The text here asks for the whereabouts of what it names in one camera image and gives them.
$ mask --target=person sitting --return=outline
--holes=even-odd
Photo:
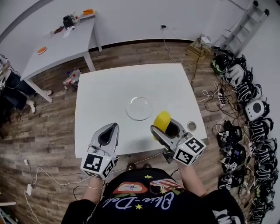
[[[81,200],[70,203],[62,224],[109,221],[244,224],[244,215],[227,189],[207,194],[194,167],[177,162],[184,186],[165,171],[145,164],[111,182],[91,177]]]
[[[36,113],[36,106],[33,99],[35,90],[31,88],[17,71],[10,66],[10,61],[0,55],[0,93],[18,110],[23,110],[25,105],[29,105],[32,113]]]

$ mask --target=bracelet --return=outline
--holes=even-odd
[[[87,184],[87,187],[90,188],[90,189],[99,190],[99,188],[90,187],[88,184]]]

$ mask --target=white desk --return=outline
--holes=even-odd
[[[37,93],[51,103],[53,99],[47,96],[43,90],[30,80],[30,78],[49,68],[79,57],[84,57],[91,72],[95,71],[95,67],[88,53],[89,42],[93,31],[99,51],[101,52],[102,47],[95,26],[95,19],[92,19],[80,23],[74,30],[70,31],[68,37],[63,38],[64,29],[51,38],[44,38],[29,59],[21,75],[21,79],[26,81]],[[44,46],[47,47],[47,50],[38,55],[37,50]]]
[[[144,121],[132,120],[126,105],[143,96],[152,105],[152,115]],[[204,123],[189,80],[181,64],[136,65],[82,74],[76,102],[75,152],[83,157],[93,134],[110,123],[119,125],[117,155],[161,149],[150,126],[163,110],[186,130],[196,124],[193,135],[207,138]]]

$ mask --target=black t-shirt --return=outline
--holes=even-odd
[[[105,188],[97,206],[89,200],[70,203],[62,224],[93,224],[97,220],[174,220],[184,223],[245,223],[241,209],[228,190],[200,198],[165,171],[143,168],[124,172]]]

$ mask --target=yellow sponge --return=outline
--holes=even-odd
[[[154,126],[158,127],[160,130],[162,130],[164,133],[171,121],[171,116],[167,111],[162,111],[159,113],[159,115],[154,120]]]

